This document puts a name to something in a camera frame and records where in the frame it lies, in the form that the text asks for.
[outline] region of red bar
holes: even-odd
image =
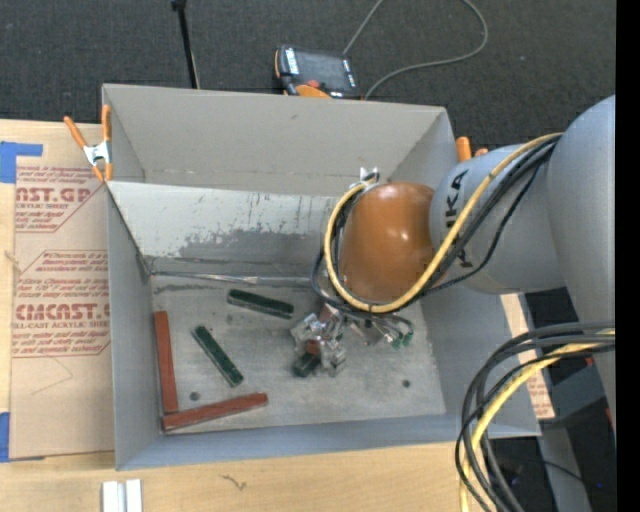
[[[195,409],[174,412],[167,414],[162,418],[162,428],[164,430],[173,430],[181,427],[188,427],[201,423],[203,421],[215,420],[224,416],[238,414],[256,407],[267,405],[269,401],[266,393],[251,393],[249,395],[239,396],[223,402],[215,404],[203,405]]]
[[[160,368],[160,393],[162,409],[165,414],[178,411],[178,390],[173,371],[173,355],[171,353],[171,335],[169,334],[169,315],[166,311],[153,314],[156,326],[156,346],[158,351],[158,367]]]

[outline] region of wooden table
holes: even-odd
[[[0,510],[100,510],[102,482],[139,478],[145,512],[447,512],[453,460],[452,443],[124,472],[109,452],[49,457],[0,465]]]

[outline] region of small object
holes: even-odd
[[[301,349],[300,352],[303,353],[306,350],[306,345],[309,340],[316,339],[319,341],[322,339],[321,335],[323,334],[325,327],[326,324],[321,322],[315,313],[309,313],[289,329],[289,332],[296,340],[296,346],[299,346]]]
[[[316,340],[309,340],[307,342],[307,346],[305,348],[305,352],[307,354],[311,354],[313,356],[317,356],[320,354],[320,343]]]
[[[165,414],[169,414],[178,411],[178,390],[173,369],[169,315],[166,311],[156,311],[153,314],[153,321],[156,327],[156,349],[158,352],[158,368],[160,369],[162,409]]]
[[[250,411],[257,407],[263,407],[268,402],[269,398],[266,393],[250,393],[230,400],[203,405],[195,409],[167,414],[162,418],[162,428],[165,431],[170,431],[188,427],[203,421],[215,420],[232,414]]]
[[[458,137],[456,139],[456,150],[458,151],[458,161],[464,162],[471,158],[471,143],[468,137]]]
[[[110,180],[113,176],[113,163],[111,162],[111,107],[102,106],[102,142],[96,146],[89,146],[80,133],[80,130],[69,116],[64,117],[64,123],[71,131],[73,140],[84,151],[87,160],[92,166],[93,174],[101,181]],[[104,174],[98,168],[98,160],[104,160]]]
[[[103,482],[100,501],[102,512],[142,512],[142,481]]]
[[[293,315],[293,306],[291,304],[244,290],[231,290],[227,295],[227,302],[234,306],[279,318],[289,319]]]
[[[222,373],[231,387],[237,386],[244,380],[244,377],[236,368],[236,365],[233,364],[229,356],[222,350],[222,347],[220,347],[204,325],[196,327],[191,334],[202,347],[202,350],[209,356],[213,364],[220,370],[220,373]]]
[[[344,370],[347,360],[347,350],[339,344],[328,346],[325,344],[320,352],[320,362],[330,377],[335,377]]]
[[[290,96],[361,98],[351,62],[341,53],[283,45],[276,50],[275,75]]]
[[[337,320],[340,316],[340,311],[329,304],[324,304],[318,313],[318,320],[321,322],[331,322]]]
[[[319,364],[320,357],[317,354],[307,352],[293,363],[293,373],[298,377],[308,377]]]

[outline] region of black cable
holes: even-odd
[[[583,478],[582,476],[574,473],[573,471],[565,468],[564,466],[561,466],[560,464],[556,464],[555,462],[551,462],[549,460],[546,459],[536,459],[534,457],[505,457],[505,456],[501,456],[501,459],[503,460],[510,460],[513,462],[522,462],[525,461],[526,462],[535,462],[536,464],[542,465],[542,466],[549,466],[551,468],[557,469],[558,471],[561,471],[562,473],[564,473],[567,476],[570,476],[571,478],[573,478],[574,480],[576,480],[577,482],[580,482],[581,484],[583,484],[585,487],[587,487],[587,491],[590,493],[598,493],[601,492],[603,494],[609,494],[609,495],[613,495],[616,496],[616,493],[611,492],[607,489],[603,489],[601,487],[598,487],[599,484],[592,482],[590,480],[586,480],[585,478]]]
[[[191,82],[192,89],[200,89],[200,82],[198,80],[198,74],[196,72],[196,63],[191,51],[191,41],[189,39],[189,26],[187,25],[187,16],[185,9],[187,7],[187,0],[171,0],[171,7],[178,13],[178,19],[180,21],[180,32],[182,33],[182,44],[184,46],[185,57],[187,58],[187,67],[189,69],[189,81]]]
[[[550,335],[569,335],[572,334],[576,331],[576,329],[582,328],[584,330],[594,330],[594,329],[602,329],[602,328],[606,328],[609,327],[609,324],[605,324],[605,323],[589,323],[589,324],[585,324],[585,323],[571,323],[571,324],[563,324],[561,326],[550,326],[550,327],[546,327],[546,328],[541,328],[541,329],[536,329],[534,331],[528,332],[528,333],[524,333],[520,336],[517,336],[515,338],[513,338],[512,340],[509,340],[508,342],[506,342],[505,344],[503,344],[501,347],[499,347],[494,354],[492,354],[492,356],[487,360],[487,362],[483,365],[483,367],[478,371],[478,373],[476,374],[476,376],[474,377],[474,379],[472,380],[468,390],[467,390],[467,394],[465,396],[464,402],[463,402],[463,421],[465,419],[465,417],[468,418],[468,421],[466,422],[466,424],[470,424],[470,422],[473,420],[473,418],[475,417],[475,415],[479,414],[482,411],[482,406],[479,405],[478,408],[476,409],[476,411],[473,414],[469,413],[469,410],[471,408],[471,401],[472,401],[472,397],[474,394],[474,391],[476,389],[476,387],[478,387],[481,383],[483,383],[488,374],[490,373],[490,371],[500,362],[502,362],[504,359],[511,357],[511,355],[513,355],[512,353],[505,355],[504,351],[505,350],[509,350],[512,349],[514,347],[517,347],[518,345],[522,344],[522,348],[521,350],[531,350],[531,348],[534,348],[534,344],[533,343],[526,343],[524,344],[523,342],[528,341],[532,338],[538,338],[538,337],[542,337],[542,336],[550,336]],[[559,339],[557,340],[557,343],[563,343],[565,342],[565,339]],[[498,389],[498,386],[500,386],[503,382],[505,381],[505,379],[503,379],[501,382],[499,382],[495,389]]]
[[[424,68],[433,67],[433,66],[442,66],[444,64],[453,64],[455,62],[461,62],[463,60],[469,59],[469,58],[473,57],[474,55],[477,55],[478,53],[480,53],[484,49],[484,47],[486,46],[487,42],[489,41],[489,27],[487,26],[487,22],[485,21],[484,17],[482,16],[482,13],[478,10],[478,8],[475,5],[473,5],[469,0],[462,0],[462,3],[464,3],[469,9],[471,9],[471,11],[475,14],[475,16],[480,21],[480,24],[482,25],[483,37],[482,37],[482,42],[480,43],[480,45],[478,47],[476,47],[474,50],[470,51],[469,53],[466,53],[464,55],[460,55],[458,57],[452,57],[452,58],[449,58],[449,59],[443,59],[443,60],[432,61],[432,62],[424,62],[424,63],[421,63],[421,64],[414,64],[414,65],[411,65],[411,66],[406,66],[404,68],[400,68],[400,69],[397,69],[395,71],[392,71],[388,75],[383,76],[375,84],[373,84],[369,88],[369,90],[365,93],[363,99],[364,100],[368,100],[371,97],[371,95],[373,94],[373,92],[378,87],[380,87],[383,83],[385,83],[386,81],[390,80],[391,78],[394,78],[394,77],[396,77],[396,76],[398,76],[398,75],[400,75],[402,73],[406,73],[407,71],[414,71],[416,69],[424,69]]]
[[[444,288],[448,288],[449,286],[452,286],[454,284],[457,284],[461,281],[464,281],[465,279],[468,279],[469,277],[477,273],[482,267],[486,266],[491,255],[493,254],[493,251],[497,246],[498,240],[500,238],[500,234],[502,233],[502,230],[506,226],[508,217],[511,217],[511,215],[513,215],[513,212],[515,211],[515,206],[517,206],[520,203],[524,194],[521,193],[516,197],[514,203],[512,204],[512,208],[510,208],[509,210],[509,213],[505,216],[505,218],[503,218],[503,221],[500,224],[499,232],[497,233],[496,237],[494,237],[492,245],[490,246],[489,252],[487,253],[489,257],[485,257],[484,261],[480,264],[479,268],[476,268],[474,271],[468,274],[460,276],[447,283],[443,283],[442,285],[439,285],[437,287],[431,288],[430,286],[433,283],[436,283],[445,274],[445,272],[451,267],[453,262],[458,257],[458,254],[460,253],[460,251],[464,249],[464,247],[469,242],[471,237],[475,234],[475,232],[478,230],[478,228],[480,227],[484,219],[493,210],[496,204],[498,204],[498,202],[502,199],[502,197],[504,197],[507,191],[510,190],[511,187],[513,187],[516,183],[518,183],[518,181],[520,181],[520,179],[522,179],[522,177],[524,177],[524,175],[532,169],[535,177],[535,174],[539,171],[540,166],[544,162],[546,162],[548,158],[551,156],[551,152],[555,147],[555,144],[557,143],[558,139],[559,139],[559,136],[553,138],[550,141],[547,141],[546,143],[542,144],[538,148],[534,148],[533,151],[527,153],[522,157],[522,159],[518,160],[517,163],[513,166],[513,169],[510,169],[507,172],[507,175],[498,184],[498,186],[495,188],[491,196],[487,199],[485,203],[483,203],[483,205],[481,206],[477,214],[474,216],[472,222],[469,224],[467,229],[465,229],[463,233],[459,234],[458,239],[456,240],[456,243],[451,247],[449,254],[443,259],[438,270],[434,272],[434,275],[431,276],[429,281],[425,284],[425,288],[424,288],[425,291],[419,294],[416,297],[416,299],[424,297],[425,295],[428,295],[432,291],[439,291]],[[529,189],[529,187],[531,186],[531,181],[533,181],[533,178],[530,180],[529,183],[527,183],[524,186],[523,190],[526,191]]]
[[[524,363],[524,364],[512,369],[510,372],[508,372],[503,377],[503,379],[501,379],[500,383],[498,385],[496,385],[492,389],[490,395],[488,395],[487,399],[483,401],[483,404],[478,406],[475,409],[475,411],[472,413],[472,415],[470,415],[468,420],[465,422],[465,429],[459,435],[458,439],[461,438],[463,443],[464,443],[464,445],[465,445],[465,450],[467,451],[467,457],[469,459],[469,463],[470,463],[470,465],[471,465],[471,467],[472,467],[472,469],[474,471],[474,474],[475,474],[476,478],[478,479],[478,483],[482,486],[482,488],[491,497],[492,501],[494,501],[494,503],[496,503],[497,506],[500,506],[504,510],[510,510],[510,509],[508,509],[506,507],[504,502],[502,502],[500,497],[496,494],[496,492],[494,491],[493,487],[491,486],[491,483],[485,478],[485,476],[484,476],[484,474],[482,472],[482,468],[480,467],[480,464],[477,461],[477,457],[476,457],[475,453],[473,453],[473,450],[472,450],[472,447],[471,447],[471,433],[468,431],[468,428],[471,425],[471,423],[473,422],[473,420],[475,419],[475,417],[484,412],[484,408],[486,407],[486,404],[490,401],[491,397],[495,396],[495,394],[500,390],[500,388],[510,378],[512,378],[517,372],[521,371],[523,368],[525,368],[527,366],[530,366],[531,364],[534,364],[534,363],[537,363],[537,362],[540,362],[540,361],[544,361],[544,360],[548,360],[548,359],[584,358],[584,357],[587,357],[587,356],[592,355],[594,353],[611,350],[612,348],[613,348],[613,346],[607,347],[605,349],[595,349],[594,348],[594,349],[582,350],[582,351],[579,351],[579,352],[572,352],[572,353],[567,353],[567,354],[562,354],[562,355],[544,356],[544,357],[540,357],[540,358],[531,360],[531,361],[529,361],[527,363]],[[470,484],[469,480],[466,479],[465,485],[472,485],[472,484]]]
[[[511,491],[509,482],[507,482],[506,478],[504,477],[504,474],[502,473],[502,469],[500,468],[500,463],[498,462],[498,459],[496,458],[494,451],[491,449],[491,447],[487,449],[487,447],[485,446],[485,442],[489,443],[489,436],[486,435],[486,433],[485,435],[482,436],[480,443],[485,456],[485,460],[487,461],[488,470],[492,472],[491,474],[496,480],[497,487],[502,491],[502,494],[504,495],[506,500],[509,502],[513,510],[515,510],[516,512],[524,512],[522,505],[520,505],[520,503],[518,502],[518,498]]]
[[[473,488],[473,484],[471,483],[469,478],[466,477],[465,474],[464,474],[464,470],[462,468],[462,463],[460,461],[460,446],[461,446],[461,444],[464,444],[464,446],[465,446],[465,451],[467,453],[467,459],[469,461],[469,465],[473,469],[473,472],[474,472],[476,478],[478,479],[478,483],[480,484],[480,486],[484,489],[484,491],[491,498],[491,500],[494,502],[494,504],[497,507],[500,508],[500,510],[511,510],[511,509],[509,509],[506,506],[506,504],[502,501],[502,499],[497,495],[497,493],[493,489],[491,483],[485,478],[485,476],[484,476],[484,474],[482,472],[482,468],[480,467],[480,464],[477,461],[477,457],[476,457],[476,455],[475,455],[475,453],[474,453],[474,451],[473,451],[473,449],[471,447],[471,432],[469,432],[468,429],[471,426],[471,423],[476,419],[476,416],[479,416],[484,412],[484,409],[485,409],[487,403],[490,402],[490,400],[493,398],[493,396],[495,396],[495,394],[497,394],[500,391],[502,386],[504,386],[504,384],[510,378],[512,378],[517,372],[521,371],[523,368],[525,368],[527,366],[530,366],[532,364],[538,363],[540,361],[548,360],[548,359],[568,359],[568,358],[586,357],[587,355],[591,355],[593,353],[602,352],[602,351],[603,350],[589,349],[589,350],[583,350],[583,351],[579,351],[579,352],[572,352],[572,353],[561,354],[561,355],[543,356],[543,357],[528,361],[527,363],[524,363],[524,364],[522,364],[520,366],[517,366],[516,368],[513,368],[511,371],[509,371],[500,380],[500,382],[498,384],[496,384],[496,386],[492,389],[490,394],[487,395],[486,399],[483,400],[483,403],[478,405],[476,407],[476,409],[466,419],[464,419],[464,416],[463,416],[463,428],[462,428],[460,434],[458,435],[458,438],[456,440],[456,445],[455,445],[456,468],[457,468],[458,473],[460,475],[460,478],[464,482],[465,486],[469,489],[469,491],[472,493],[474,498],[476,498],[476,500],[479,502],[479,504],[485,510],[489,510],[487,505],[486,505],[486,503],[484,502],[482,497],[479,495],[477,490],[475,490]]]
[[[413,336],[413,324],[411,323],[411,321],[407,320],[406,318],[400,315],[392,314],[390,315],[390,317],[396,322],[402,323],[405,326],[407,326],[407,332],[402,332],[401,330],[399,330],[397,327],[393,325],[392,322],[387,321],[386,320],[387,317],[385,316],[367,313],[365,311],[355,309],[349,304],[346,304],[344,302],[338,302],[336,298],[330,297],[328,293],[325,292],[318,283],[318,274],[320,270],[320,264],[322,263],[322,260],[323,260],[323,255],[324,255],[323,251],[320,250],[316,256],[316,259],[314,260],[314,263],[311,269],[311,274],[310,274],[311,288],[320,297],[320,299],[323,302],[337,309],[347,317],[356,318],[358,320],[382,325],[383,327],[386,327],[387,329],[396,332],[400,339],[408,340]]]
[[[580,351],[578,352],[574,352],[574,353],[568,353],[568,354],[562,354],[562,355],[549,355],[549,356],[544,356],[532,361],[529,361],[528,363],[525,363],[524,365],[520,365],[519,367],[516,367],[514,369],[512,369],[510,372],[507,373],[507,375],[505,375],[500,382],[498,382],[493,389],[490,391],[490,393],[485,397],[484,396],[484,383],[486,381],[487,376],[489,375],[490,371],[500,362],[502,362],[504,359],[507,359],[508,357],[511,357],[512,355],[514,355],[515,353],[521,352],[521,351],[528,351],[531,350],[532,348],[536,348],[537,346],[544,344],[544,346],[549,346],[549,345],[558,345],[558,344],[567,344],[567,340],[566,338],[571,338],[571,343],[577,343],[577,342],[581,342],[581,343],[585,343],[585,342],[591,342],[591,341],[595,341],[595,342],[599,342],[599,343],[607,343],[610,345],[610,342],[607,342],[607,339],[611,339],[612,336],[605,336],[605,335],[597,335],[597,336],[588,336],[588,335],[576,335],[575,331],[576,329],[584,329],[584,330],[594,330],[594,329],[603,329],[603,328],[607,328],[607,327],[611,327],[610,324],[606,324],[606,323],[590,323],[590,324],[585,324],[585,323],[572,323],[572,324],[563,324],[560,326],[550,326],[547,328],[543,328],[543,329],[538,329],[535,331],[532,331],[530,333],[525,333],[523,335],[520,335],[516,338],[513,338],[512,340],[509,340],[507,343],[503,344],[500,348],[498,348],[496,350],[496,352],[494,352],[494,354],[492,354],[492,356],[487,360],[487,362],[485,363],[485,365],[483,365],[483,367],[481,368],[481,370],[478,371],[478,373],[476,374],[476,376],[474,377],[474,379],[472,380],[468,390],[467,390],[467,394],[465,396],[465,400],[463,403],[463,411],[462,411],[462,418],[463,418],[463,423],[464,423],[464,427],[461,430],[460,435],[458,436],[458,441],[456,443],[456,466],[460,468],[460,464],[459,464],[459,443],[460,440],[462,439],[465,443],[465,448],[467,450],[468,453],[468,458],[469,458],[469,462],[471,467],[474,469],[474,473],[476,473],[476,476],[478,477],[478,481],[480,483],[480,485],[485,488],[485,491],[487,492],[487,494],[492,498],[492,500],[494,500],[494,498],[497,497],[497,495],[495,494],[495,491],[492,489],[491,484],[489,482],[486,481],[486,479],[484,478],[484,475],[482,474],[482,470],[479,467],[479,464],[477,464],[477,460],[475,460],[475,454],[474,453],[470,453],[472,452],[471,450],[471,440],[470,440],[470,432],[468,431],[468,428],[471,424],[471,422],[474,420],[474,418],[476,416],[478,416],[479,414],[481,414],[484,411],[484,408],[486,407],[486,404],[492,399],[493,396],[495,396],[495,394],[502,388],[502,386],[509,380],[509,378],[511,378],[516,372],[520,371],[522,368],[533,364],[535,362],[538,361],[542,361],[545,359],[560,359],[560,358],[568,358],[568,357],[585,357],[587,354],[592,354],[596,351],[598,351],[597,349],[591,349],[591,350],[587,350],[587,351]],[[524,341],[530,340],[532,338],[538,338],[541,336],[549,336],[549,335],[561,335],[561,336],[556,336],[555,338],[552,339],[545,339],[545,340],[535,340],[532,341],[531,343],[523,343]],[[613,345],[610,345],[608,347],[606,347],[607,350],[610,350],[613,347]],[[475,411],[473,413],[469,413],[469,410],[471,408],[471,402],[472,402],[472,397],[474,395],[474,391],[476,394],[476,401],[478,403],[478,406],[476,407]],[[488,440],[488,436],[486,435],[486,433],[483,435],[483,440],[484,439]],[[498,466],[496,466],[497,471],[494,471],[494,474],[497,474],[499,476],[501,475],[501,470]],[[467,485],[467,487],[469,487],[471,484],[468,482],[468,479],[464,478],[464,475],[461,474],[461,477],[463,478],[463,481],[465,481],[465,485]],[[503,491],[507,490],[508,493],[511,493],[510,489],[508,488],[508,485],[504,485]],[[505,504],[500,500],[499,497],[497,497],[497,501],[496,504],[499,504],[500,506],[504,507]]]
[[[342,55],[346,55],[349,52],[349,50],[351,49],[351,46],[353,46],[353,43],[356,42],[356,39],[358,39],[358,37],[360,36],[360,33],[364,30],[364,27],[366,27],[367,24],[369,23],[371,16],[373,16],[373,13],[378,10],[378,7],[380,7],[380,4],[382,4],[382,2],[384,2],[384,0],[377,0],[375,5],[369,10],[369,13],[367,14],[364,21],[360,24],[360,27],[358,27],[358,30],[356,30],[356,33],[351,38],[351,41],[349,41],[347,46],[345,46],[344,50],[342,50]]]

